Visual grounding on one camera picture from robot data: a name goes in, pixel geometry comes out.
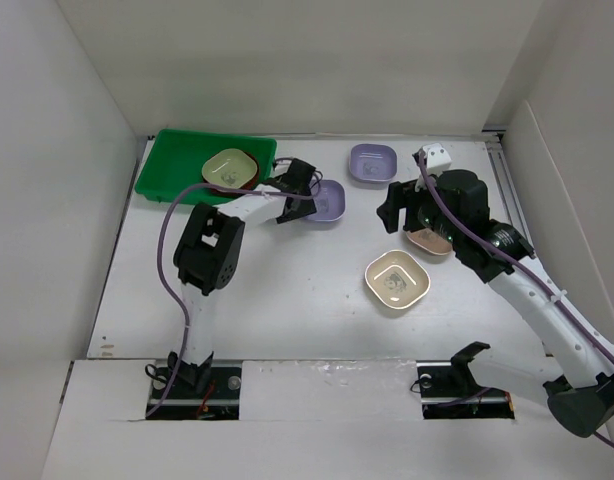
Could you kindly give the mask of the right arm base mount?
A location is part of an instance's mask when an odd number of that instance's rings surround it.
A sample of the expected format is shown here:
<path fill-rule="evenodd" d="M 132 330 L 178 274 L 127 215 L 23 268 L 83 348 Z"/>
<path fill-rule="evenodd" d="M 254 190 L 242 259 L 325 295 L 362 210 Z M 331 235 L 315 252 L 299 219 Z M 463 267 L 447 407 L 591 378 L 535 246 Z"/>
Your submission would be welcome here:
<path fill-rule="evenodd" d="M 420 397 L 424 420 L 515 418 L 509 393 L 460 380 L 449 361 L 420 361 L 416 370 L 409 390 Z"/>

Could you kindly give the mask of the cream square bowl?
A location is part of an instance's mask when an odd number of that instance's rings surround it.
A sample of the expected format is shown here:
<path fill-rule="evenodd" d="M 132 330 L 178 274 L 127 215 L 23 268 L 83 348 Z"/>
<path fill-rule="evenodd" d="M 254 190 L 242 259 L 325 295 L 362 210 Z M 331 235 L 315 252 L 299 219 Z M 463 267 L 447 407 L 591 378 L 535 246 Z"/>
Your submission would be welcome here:
<path fill-rule="evenodd" d="M 388 251 L 368 264 L 364 279 L 381 304 L 404 311 L 425 297 L 431 287 L 428 272 L 409 253 Z"/>

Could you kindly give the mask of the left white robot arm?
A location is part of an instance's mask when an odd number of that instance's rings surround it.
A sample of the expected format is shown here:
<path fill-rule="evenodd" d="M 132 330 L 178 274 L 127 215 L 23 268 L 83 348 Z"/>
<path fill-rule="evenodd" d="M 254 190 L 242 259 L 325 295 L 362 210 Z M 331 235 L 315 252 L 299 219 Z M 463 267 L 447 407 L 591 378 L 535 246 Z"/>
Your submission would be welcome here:
<path fill-rule="evenodd" d="M 319 179 L 314 166 L 291 158 L 280 175 L 254 190 L 219 206 L 199 203 L 193 208 L 173 255 L 185 307 L 183 344 L 168 357 L 175 384 L 186 395 L 199 396 L 209 387 L 215 314 L 208 297 L 234 277 L 246 229 L 315 213 Z"/>

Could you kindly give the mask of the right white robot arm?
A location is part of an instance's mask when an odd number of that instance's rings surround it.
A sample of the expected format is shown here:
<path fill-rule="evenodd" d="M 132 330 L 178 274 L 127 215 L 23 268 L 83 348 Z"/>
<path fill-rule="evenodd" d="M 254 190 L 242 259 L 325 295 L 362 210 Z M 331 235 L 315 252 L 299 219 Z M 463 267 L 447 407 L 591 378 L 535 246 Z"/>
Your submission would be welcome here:
<path fill-rule="evenodd" d="M 469 397 L 486 388 L 545 405 L 568 432 L 588 438 L 614 416 L 614 345 L 557 290 L 528 240 L 490 216 L 488 189 L 468 170 L 389 185 L 377 215 L 388 233 L 430 229 L 462 265 L 511 305 L 547 347 L 537 363 L 509 362 L 474 341 L 450 359 L 449 381 Z"/>

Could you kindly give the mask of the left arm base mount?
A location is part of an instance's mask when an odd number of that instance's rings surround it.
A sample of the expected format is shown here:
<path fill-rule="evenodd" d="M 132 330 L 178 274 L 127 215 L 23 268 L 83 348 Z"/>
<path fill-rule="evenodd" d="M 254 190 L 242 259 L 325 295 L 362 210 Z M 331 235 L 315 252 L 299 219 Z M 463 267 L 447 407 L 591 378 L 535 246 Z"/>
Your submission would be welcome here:
<path fill-rule="evenodd" d="M 233 421 L 239 419 L 242 385 L 242 363 L 219 361 L 211 369 L 205 388 L 197 393 L 182 381 L 176 381 L 167 398 L 152 414 L 151 409 L 162 399 L 168 381 L 163 363 L 148 364 L 145 373 L 151 380 L 146 405 L 147 420 L 163 421 Z"/>

